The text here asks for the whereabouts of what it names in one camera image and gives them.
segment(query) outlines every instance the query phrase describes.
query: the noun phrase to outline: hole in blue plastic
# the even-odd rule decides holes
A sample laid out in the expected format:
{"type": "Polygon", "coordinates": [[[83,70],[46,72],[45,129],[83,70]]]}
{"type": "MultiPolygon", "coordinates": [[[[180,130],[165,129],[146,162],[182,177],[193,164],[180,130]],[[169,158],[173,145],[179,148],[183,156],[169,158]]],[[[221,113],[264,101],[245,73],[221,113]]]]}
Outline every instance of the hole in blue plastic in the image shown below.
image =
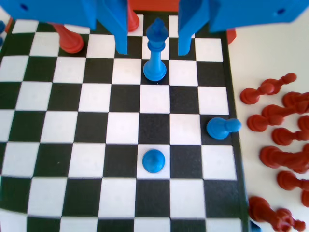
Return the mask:
{"type": "Polygon", "coordinates": [[[28,11],[28,7],[25,4],[20,4],[21,9],[28,11]]]}

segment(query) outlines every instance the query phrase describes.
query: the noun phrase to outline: white square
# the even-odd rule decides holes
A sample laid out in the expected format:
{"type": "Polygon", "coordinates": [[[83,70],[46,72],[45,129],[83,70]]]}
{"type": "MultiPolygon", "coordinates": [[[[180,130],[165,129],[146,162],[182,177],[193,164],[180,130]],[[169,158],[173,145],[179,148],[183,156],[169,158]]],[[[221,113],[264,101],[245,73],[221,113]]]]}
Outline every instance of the white square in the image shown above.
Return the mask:
{"type": "Polygon", "coordinates": [[[69,178],[102,178],[105,144],[74,143],[69,178]]]}
{"type": "Polygon", "coordinates": [[[199,115],[170,114],[170,144],[201,145],[199,115]]]}
{"type": "Polygon", "coordinates": [[[144,25],[144,15],[138,14],[137,17],[139,18],[139,27],[132,32],[129,32],[128,36],[143,36],[143,25],[144,25]]]}
{"type": "Polygon", "coordinates": [[[2,232],[27,232],[27,214],[0,209],[2,232]]]}
{"type": "Polygon", "coordinates": [[[205,218],[203,180],[171,179],[170,217],[205,218]]]}
{"type": "Polygon", "coordinates": [[[108,112],[111,84],[83,84],[78,111],[108,112]]]}
{"type": "Polygon", "coordinates": [[[66,178],[33,178],[29,194],[28,214],[61,217],[66,186],[66,178]]]}
{"type": "Polygon", "coordinates": [[[113,84],[139,85],[141,79],[140,59],[114,59],[113,84]]]}
{"type": "Polygon", "coordinates": [[[136,179],[102,179],[99,218],[133,218],[135,215],[136,179]]]}
{"type": "Polygon", "coordinates": [[[170,178],[170,151],[169,145],[139,144],[137,150],[137,179],[169,179],[170,178]],[[150,173],[143,167],[143,156],[149,150],[161,151],[165,157],[163,169],[157,173],[150,173]]]}
{"type": "Polygon", "coordinates": [[[178,38],[178,16],[177,15],[169,15],[169,37],[170,38],[178,38]]]}
{"type": "Polygon", "coordinates": [[[138,141],[139,113],[108,113],[107,144],[137,144],[138,141]]]}
{"type": "Polygon", "coordinates": [[[202,165],[204,179],[237,179],[232,146],[202,145],[202,165]]]}
{"type": "MultiPolygon", "coordinates": [[[[150,50],[148,48],[149,39],[147,36],[143,36],[143,44],[142,44],[142,59],[150,59],[150,50]]],[[[169,38],[165,40],[165,48],[161,52],[161,60],[169,60],[169,38]]]]}
{"type": "Polygon", "coordinates": [[[18,19],[15,22],[14,28],[12,30],[12,34],[36,32],[38,28],[38,24],[39,22],[35,20],[18,19]]]}
{"type": "Polygon", "coordinates": [[[0,66],[0,82],[23,81],[28,56],[4,56],[0,66]]]}
{"type": "Polygon", "coordinates": [[[53,82],[82,83],[85,64],[85,57],[58,57],[53,82]]]}
{"type": "Polygon", "coordinates": [[[8,142],[3,161],[3,176],[32,178],[39,143],[8,142]]]}
{"type": "Polygon", "coordinates": [[[197,63],[190,60],[169,61],[171,86],[197,86],[197,63]]]}
{"type": "Polygon", "coordinates": [[[65,24],[64,26],[68,30],[73,31],[78,34],[90,34],[90,28],[74,26],[74,25],[69,25],[69,24],[65,24]]]}
{"type": "Polygon", "coordinates": [[[60,232],[97,232],[97,217],[62,217],[60,232]]]}
{"type": "Polygon", "coordinates": [[[169,86],[141,85],[140,113],[169,114],[169,86]]]}
{"type": "Polygon", "coordinates": [[[41,142],[73,143],[77,112],[47,111],[41,142]]]}
{"type": "Polygon", "coordinates": [[[195,38],[197,61],[223,62],[221,39],[195,38]]]}
{"type": "Polygon", "coordinates": [[[225,87],[198,87],[198,104],[201,115],[229,115],[225,87]]]}
{"type": "Polygon", "coordinates": [[[51,82],[23,82],[16,110],[46,111],[51,89],[51,82]]]}
{"type": "Polygon", "coordinates": [[[114,58],[115,38],[113,35],[89,35],[88,58],[114,58]]]}
{"type": "Polygon", "coordinates": [[[14,110],[0,110],[0,141],[9,140],[14,112],[14,110]]]}
{"type": "Polygon", "coordinates": [[[57,32],[36,32],[31,46],[31,56],[56,57],[59,53],[57,32]]]}
{"type": "Polygon", "coordinates": [[[208,218],[206,219],[207,232],[241,231],[239,218],[208,218]]]}
{"type": "Polygon", "coordinates": [[[136,217],[134,232],[170,232],[169,217],[136,217]]]}

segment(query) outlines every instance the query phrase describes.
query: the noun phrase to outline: toppled blue pawn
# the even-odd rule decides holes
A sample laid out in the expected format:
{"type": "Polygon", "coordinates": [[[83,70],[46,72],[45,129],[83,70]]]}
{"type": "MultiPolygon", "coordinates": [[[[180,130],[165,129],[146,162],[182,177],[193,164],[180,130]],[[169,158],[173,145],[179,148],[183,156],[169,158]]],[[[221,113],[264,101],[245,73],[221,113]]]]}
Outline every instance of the toppled blue pawn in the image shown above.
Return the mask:
{"type": "Polygon", "coordinates": [[[165,165],[165,157],[161,151],[149,150],[145,153],[142,160],[144,169],[150,173],[161,171],[165,165]]]}
{"type": "Polygon", "coordinates": [[[241,122],[236,119],[225,120],[221,117],[212,118],[207,126],[207,133],[211,138],[222,140],[225,139],[231,132],[237,132],[241,128],[241,122]]]}

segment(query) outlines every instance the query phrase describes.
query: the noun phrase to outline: blue pawn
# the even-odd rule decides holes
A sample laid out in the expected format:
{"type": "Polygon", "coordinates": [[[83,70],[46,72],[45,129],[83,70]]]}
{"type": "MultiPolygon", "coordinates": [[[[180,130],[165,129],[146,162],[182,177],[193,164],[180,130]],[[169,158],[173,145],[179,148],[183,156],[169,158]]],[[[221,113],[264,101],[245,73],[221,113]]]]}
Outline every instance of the blue pawn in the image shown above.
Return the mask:
{"type": "Polygon", "coordinates": [[[144,169],[150,173],[161,171],[165,165],[165,157],[161,151],[149,150],[145,153],[142,160],[144,169]]]}
{"type": "Polygon", "coordinates": [[[146,30],[149,39],[148,48],[151,51],[150,60],[143,67],[145,77],[150,81],[160,81],[166,74],[166,66],[161,61],[161,52],[165,48],[165,40],[169,36],[169,31],[164,22],[157,18],[155,22],[146,30]]]}
{"type": "Polygon", "coordinates": [[[225,139],[231,132],[237,132],[240,128],[241,122],[238,119],[225,120],[221,117],[212,118],[206,126],[206,130],[211,138],[218,140],[225,139]]]}

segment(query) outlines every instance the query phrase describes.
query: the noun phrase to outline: checkered pattern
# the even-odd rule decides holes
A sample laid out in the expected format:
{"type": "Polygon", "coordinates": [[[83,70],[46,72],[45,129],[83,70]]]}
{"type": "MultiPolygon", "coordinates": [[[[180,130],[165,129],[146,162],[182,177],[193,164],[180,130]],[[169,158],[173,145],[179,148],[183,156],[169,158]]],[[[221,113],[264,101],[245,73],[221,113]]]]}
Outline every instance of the checkered pattern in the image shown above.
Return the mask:
{"type": "Polygon", "coordinates": [[[177,16],[138,16],[127,56],[100,24],[67,26],[85,41],[74,55],[52,26],[14,24],[0,67],[2,232],[247,231],[238,135],[205,131],[235,117],[225,34],[204,27],[179,57],[177,16]],[[168,73],[151,83],[145,32],[157,17],[168,73]],[[156,174],[142,166],[149,149],[166,157],[156,174]]]}

